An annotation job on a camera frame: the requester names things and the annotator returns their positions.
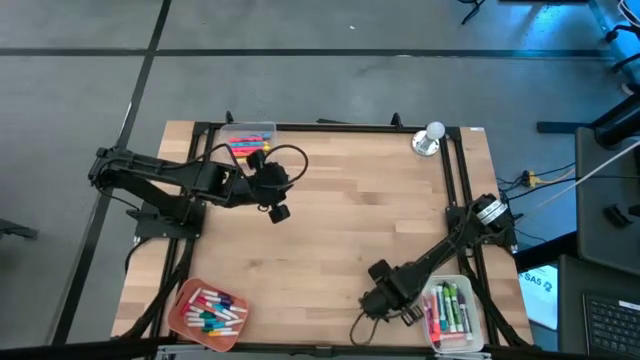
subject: marker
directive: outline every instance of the marker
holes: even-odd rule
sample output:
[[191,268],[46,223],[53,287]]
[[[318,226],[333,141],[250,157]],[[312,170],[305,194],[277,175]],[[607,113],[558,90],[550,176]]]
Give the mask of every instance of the marker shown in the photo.
[[262,146],[243,146],[243,147],[236,147],[236,148],[231,148],[231,150],[233,151],[233,153],[235,154],[236,152],[246,152],[246,151],[256,151],[256,150],[269,150],[270,147],[269,145],[262,145]]
[[200,294],[200,290],[202,290],[201,288],[198,288],[198,290],[196,290],[193,295],[191,295],[191,297],[189,298],[189,304],[193,304],[194,301],[196,301],[196,298],[198,297],[198,295]]
[[215,297],[219,297],[219,298],[226,298],[231,300],[231,296],[228,294],[225,294],[223,292],[217,292],[217,291],[213,291],[213,290],[207,290],[207,289],[202,289],[202,292],[205,295],[209,295],[209,296],[215,296]]
[[240,324],[243,321],[244,320],[242,320],[242,319],[227,321],[226,323],[224,323],[224,326],[231,326],[231,325],[235,325],[235,324]]
[[440,322],[438,316],[438,292],[436,288],[431,289],[431,311],[433,312],[433,334],[436,337],[436,341],[440,339]]
[[453,319],[456,321],[456,328],[458,332],[464,332],[464,326],[460,318],[460,304],[458,304],[458,285],[451,284],[449,292],[451,293],[451,308],[453,309]]
[[219,311],[214,312],[214,314],[216,314],[217,317],[221,317],[221,318],[223,318],[225,320],[231,320],[231,316],[225,315],[225,314],[223,314],[223,313],[221,313]]
[[442,297],[442,285],[436,287],[438,290],[438,312],[440,313],[440,330],[447,331],[447,315],[444,310],[444,298]]
[[473,334],[471,333],[471,326],[469,325],[469,313],[467,312],[467,304],[464,302],[464,296],[462,292],[458,291],[458,302],[460,303],[460,317],[462,325],[464,326],[464,332],[467,333],[467,340],[473,340]]
[[227,142],[232,143],[231,146],[233,146],[233,143],[239,143],[239,142],[242,143],[247,141],[262,141],[262,140],[266,140],[266,139],[262,138],[262,136],[248,136],[244,138],[231,138],[227,140]]
[[184,315],[187,313],[187,311],[189,311],[189,303],[185,303],[182,306],[182,309],[180,309],[180,315]]
[[214,303],[229,304],[229,305],[233,304],[233,300],[227,299],[227,298],[220,298],[217,296],[209,296],[209,295],[205,295],[204,298],[205,300],[209,300]]
[[238,335],[237,331],[212,331],[209,336],[235,336]]
[[213,307],[214,304],[212,302],[207,301],[207,299],[203,298],[203,297],[198,297],[196,299],[197,302],[199,302],[200,304],[207,306],[207,307]]
[[248,147],[248,146],[264,146],[268,145],[262,141],[251,141],[251,142],[233,142],[231,143],[231,147]]
[[442,295],[444,297],[444,305],[447,311],[447,317],[449,319],[449,332],[458,332],[458,329],[456,329],[456,321],[453,318],[453,310],[451,309],[451,295],[449,294],[449,287],[447,286],[447,283],[445,283],[445,286],[442,289]]
[[229,306],[229,310],[231,311],[235,311],[235,312],[247,312],[247,309],[243,309],[243,308],[239,308],[237,306]]
[[193,305],[190,305],[189,309],[193,312],[197,312],[198,314],[202,314],[204,312],[204,310],[200,309],[199,307],[195,307]]
[[218,296],[218,293],[215,291],[211,291],[211,290],[207,290],[207,289],[202,289],[202,292],[209,295],[209,296]]
[[233,319],[239,319],[238,315],[232,313],[231,311],[227,310],[224,308],[224,306],[220,305],[220,304],[215,304],[214,308],[220,312],[222,312],[223,314],[226,314],[230,317],[232,317]]

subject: white ball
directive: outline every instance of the white ball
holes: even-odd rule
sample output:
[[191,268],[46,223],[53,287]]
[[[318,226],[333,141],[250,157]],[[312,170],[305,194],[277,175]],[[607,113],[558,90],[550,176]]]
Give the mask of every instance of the white ball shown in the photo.
[[427,126],[427,138],[429,140],[438,140],[444,136],[444,125],[439,121],[434,121]]

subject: wooden tabletop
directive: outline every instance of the wooden tabletop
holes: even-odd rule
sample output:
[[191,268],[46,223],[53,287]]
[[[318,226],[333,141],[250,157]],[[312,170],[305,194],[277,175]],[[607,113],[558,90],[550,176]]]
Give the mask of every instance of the wooden tabletop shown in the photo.
[[[184,161],[193,125],[168,122],[158,156]],[[461,133],[473,197],[497,194],[484,130],[462,128]],[[291,217],[273,225],[254,206],[208,205],[190,275],[250,302],[239,341],[348,345],[349,329],[360,313],[358,298],[374,286],[369,266],[380,259],[401,265],[442,240],[448,205],[442,158],[440,153],[413,153],[411,137],[279,131],[278,142],[301,147],[310,163],[287,193]],[[458,179],[453,144],[449,148]],[[283,150],[273,157],[292,176],[302,168],[295,152]],[[462,201],[459,181],[456,185]],[[167,239],[153,239],[133,255],[113,335],[128,330],[155,296],[167,244]],[[520,336],[531,341],[513,259],[495,246],[483,251],[494,302]],[[437,271],[454,273],[455,259]],[[354,337],[365,340],[370,331],[371,321],[363,320]],[[426,346],[426,341],[420,326],[406,327],[398,320],[381,322],[372,344]]]

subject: gray floor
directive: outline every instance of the gray floor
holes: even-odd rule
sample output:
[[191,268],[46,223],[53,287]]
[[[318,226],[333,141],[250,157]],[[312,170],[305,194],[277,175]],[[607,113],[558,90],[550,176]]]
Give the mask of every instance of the gray floor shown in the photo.
[[[607,1],[598,0],[599,7],[616,21]],[[146,48],[160,4],[0,2],[0,47]],[[461,27],[469,10],[454,1],[174,0],[160,48],[607,48],[588,5],[487,0]],[[629,44],[637,50],[637,41]],[[0,158],[0,217],[41,231],[37,242],[0,241],[0,348],[47,341],[96,199],[86,173],[95,149],[117,138],[141,63],[0,57],[0,152],[9,155]],[[156,58],[129,147],[153,155],[167,120],[220,120],[226,110],[244,121],[373,124],[399,112],[407,124],[485,127],[497,175],[515,178],[523,169],[573,161],[571,136],[539,135],[535,122],[592,121],[621,101],[625,78],[610,66],[597,59]],[[512,205],[527,213],[559,190]],[[567,194],[520,228],[554,238],[574,230],[574,207]],[[108,338],[133,228],[124,207],[111,204],[70,341]],[[556,347],[553,332],[535,326],[534,336]]]

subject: black cable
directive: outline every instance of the black cable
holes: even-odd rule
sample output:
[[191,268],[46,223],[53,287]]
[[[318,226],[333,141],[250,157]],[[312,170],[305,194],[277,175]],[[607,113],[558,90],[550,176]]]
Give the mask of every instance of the black cable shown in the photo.
[[[576,164],[576,163],[575,163],[575,161],[574,161],[574,162],[572,162],[572,163],[571,163],[571,164],[569,164],[569,165],[565,165],[565,166],[560,167],[560,168],[557,168],[557,169],[553,169],[553,170],[545,171],[545,172],[542,172],[542,173],[540,173],[540,174],[536,174],[535,176],[542,176],[542,175],[551,174],[551,173],[554,173],[554,172],[557,172],[557,171],[564,170],[564,169],[566,169],[566,168],[572,167],[572,166],[573,166],[573,165],[575,165],[575,164]],[[520,184],[522,183],[522,179],[524,178],[524,176],[525,176],[525,175],[524,175],[524,173],[523,173],[523,174],[521,174],[520,176],[518,176],[518,177],[517,177],[515,180],[513,180],[513,181],[507,181],[507,180],[504,180],[504,179],[499,178],[499,177],[496,177],[496,179],[497,179],[497,180],[499,180],[499,181],[502,181],[504,184],[509,184],[509,185],[510,185],[508,189],[500,189],[500,190],[504,191],[505,193],[507,193],[507,192],[509,192],[509,191],[511,191],[511,190],[513,190],[513,189],[515,189],[515,188],[517,188],[518,186],[520,186]]]
[[557,169],[553,169],[553,170],[545,171],[545,172],[543,172],[543,173],[536,174],[536,176],[542,176],[542,175],[551,174],[551,173],[554,173],[554,172],[557,172],[557,171],[560,171],[560,170],[564,170],[564,169],[566,169],[566,168],[570,168],[570,167],[572,167],[572,166],[573,166],[573,165],[575,165],[575,164],[576,164],[576,162],[574,161],[574,162],[572,162],[571,164],[569,164],[569,165],[567,165],[567,166],[563,166],[563,167],[561,167],[561,168],[557,168]]
[[371,340],[373,340],[373,336],[376,334],[376,328],[378,327],[378,322],[380,322],[379,318],[373,321],[373,328],[371,329],[371,335],[369,335],[369,339],[367,339],[362,343],[357,343],[355,340],[353,340],[353,332],[355,331],[356,325],[358,325],[358,323],[360,322],[360,319],[362,319],[363,316],[364,316],[364,311],[361,312],[360,315],[358,315],[358,317],[356,318],[356,321],[353,323],[353,325],[351,325],[351,330],[349,330],[349,340],[351,340],[351,344],[353,346],[367,346],[371,344]]
[[535,239],[535,240],[542,241],[543,243],[546,243],[547,241],[549,241],[549,240],[543,239],[543,238],[541,238],[541,237],[537,237],[537,236],[529,235],[529,234],[527,234],[526,232],[524,232],[524,231],[522,231],[522,230],[518,230],[518,229],[516,229],[515,227],[513,228],[513,230],[514,230],[515,232],[519,233],[519,234],[522,234],[522,235],[524,235],[524,236],[528,237],[528,238],[532,238],[532,239]]
[[125,204],[125,205],[128,205],[128,206],[130,206],[130,207],[132,207],[132,208],[136,209],[137,211],[140,211],[140,208],[139,208],[139,207],[137,207],[137,206],[135,206],[135,205],[133,205],[132,203],[130,203],[130,202],[126,201],[126,200],[123,200],[123,199],[121,199],[121,198],[119,198],[119,197],[117,197],[117,196],[109,195],[109,194],[107,194],[104,190],[102,190],[102,189],[100,189],[100,188],[97,188],[97,189],[98,189],[98,192],[99,192],[100,194],[102,194],[102,195],[104,195],[104,196],[106,196],[106,197],[112,198],[113,200],[118,200],[118,201],[120,201],[121,203],[123,203],[123,204]]
[[144,245],[147,241],[151,240],[151,238],[140,238],[140,241],[129,250],[127,254],[127,258],[124,260],[124,273],[126,274],[129,271],[129,262],[131,261],[131,256],[136,250],[142,245]]
[[[589,179],[640,179],[640,176],[613,176],[613,175],[612,175],[612,176],[609,176],[609,175],[593,175],[593,176],[590,176],[590,177],[589,177]],[[541,186],[538,186],[538,187],[536,187],[536,188],[534,188],[534,189],[531,189],[531,190],[529,190],[529,191],[527,191],[527,192],[524,192],[524,193],[522,193],[522,194],[520,194],[520,195],[516,195],[516,196],[514,196],[514,197],[507,198],[507,200],[508,200],[508,201],[511,201],[511,200],[519,199],[519,198],[521,198],[521,197],[523,197],[523,196],[529,195],[529,194],[531,194],[532,192],[535,192],[535,191],[538,191],[538,190],[544,189],[544,188],[546,188],[546,187],[553,186],[553,185],[558,185],[558,184],[562,184],[562,183],[565,183],[565,182],[568,182],[568,181],[575,181],[575,180],[580,180],[580,178],[574,177],[574,178],[569,178],[569,179],[559,180],[559,181],[556,181],[556,182],[554,182],[554,183],[552,183],[552,184],[545,184],[545,185],[541,185]]]
[[309,168],[309,157],[307,156],[307,153],[305,153],[302,149],[300,149],[299,147],[297,147],[295,145],[290,145],[290,144],[278,145],[278,146],[274,147],[273,149],[271,149],[271,151],[269,151],[267,153],[267,155],[264,157],[264,159],[267,160],[269,155],[273,154],[274,152],[276,152],[277,150],[280,150],[280,149],[293,149],[293,150],[296,150],[297,152],[299,152],[300,155],[302,155],[302,157],[304,158],[304,167],[302,168],[302,171],[300,171],[300,174],[296,175],[291,180],[287,181],[285,184],[282,184],[282,185],[261,185],[261,187],[263,187],[263,188],[279,189],[279,188],[283,188],[283,187],[289,186],[289,185],[293,184],[294,182],[300,180],[300,178],[302,178],[302,176],[307,172],[307,169]]

